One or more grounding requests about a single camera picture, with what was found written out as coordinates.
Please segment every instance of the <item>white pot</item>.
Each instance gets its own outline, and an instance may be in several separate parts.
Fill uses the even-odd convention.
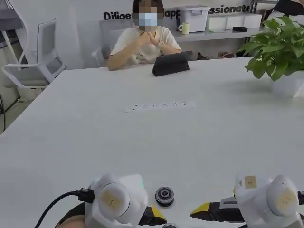
[[[287,97],[304,97],[304,71],[282,76],[272,85],[272,92]]]

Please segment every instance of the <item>power strip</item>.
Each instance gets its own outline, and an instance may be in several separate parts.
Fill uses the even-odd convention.
[[[151,111],[151,110],[163,110],[172,108],[194,108],[194,102],[164,102],[161,104],[142,104],[134,105],[131,108],[125,110],[126,113],[137,112],[137,111]]]

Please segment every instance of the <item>hand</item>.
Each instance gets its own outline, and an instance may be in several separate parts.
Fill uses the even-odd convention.
[[[153,45],[157,46],[158,43],[159,43],[158,39],[156,39],[156,38],[152,35],[151,32],[148,32],[148,35],[149,35],[149,37],[150,37],[151,43],[152,43]]]
[[[139,46],[142,46],[142,45],[145,45],[145,44],[151,44],[150,36],[147,32],[142,33],[138,37],[137,41],[138,41]]]

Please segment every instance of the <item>label sticker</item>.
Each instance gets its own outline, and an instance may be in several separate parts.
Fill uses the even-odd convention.
[[[100,199],[114,210],[121,204],[120,200],[107,190],[101,195]]]
[[[237,188],[242,187],[242,180],[238,179],[237,180]]]
[[[287,210],[290,205],[297,201],[297,196],[290,190],[286,188],[283,192],[280,200],[278,201],[278,206],[281,210]]]
[[[257,188],[257,178],[255,176],[245,177],[245,189],[256,189]]]

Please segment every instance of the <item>potted plant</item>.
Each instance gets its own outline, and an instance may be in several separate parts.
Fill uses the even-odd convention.
[[[251,38],[242,50],[253,58],[245,68],[260,79],[267,74],[273,92],[304,97],[304,25],[288,17],[264,22],[265,31]]]

